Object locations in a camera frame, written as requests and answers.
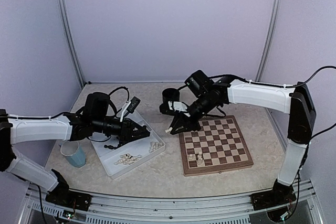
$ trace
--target white wall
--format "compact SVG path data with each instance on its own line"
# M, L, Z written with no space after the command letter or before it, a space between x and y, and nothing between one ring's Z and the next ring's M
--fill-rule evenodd
M263 81L305 81L319 67L336 65L336 0L281 0ZM308 87L317 110L314 132L336 122L335 70L319 73ZM274 112L287 136L288 117ZM311 178L327 223L335 223L336 130L313 140L302 174Z
M87 81L254 78L273 0L66 0Z
M68 111L79 91L57 0L0 0L0 108L51 115ZM43 165L53 143L17 147ZM11 224L28 184L0 173L0 185L0 222Z

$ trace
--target blue cup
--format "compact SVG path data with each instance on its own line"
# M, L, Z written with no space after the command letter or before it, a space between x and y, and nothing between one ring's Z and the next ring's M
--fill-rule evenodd
M66 141L65 143L63 143L61 146L61 154L74 167L79 168L85 165L85 153L80 147L78 141Z

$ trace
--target chessboard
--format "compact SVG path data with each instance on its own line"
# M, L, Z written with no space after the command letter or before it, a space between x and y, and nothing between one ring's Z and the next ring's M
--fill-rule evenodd
M200 120L201 130L180 133L185 176L249 168L253 160L233 115ZM201 154L202 162L197 161Z

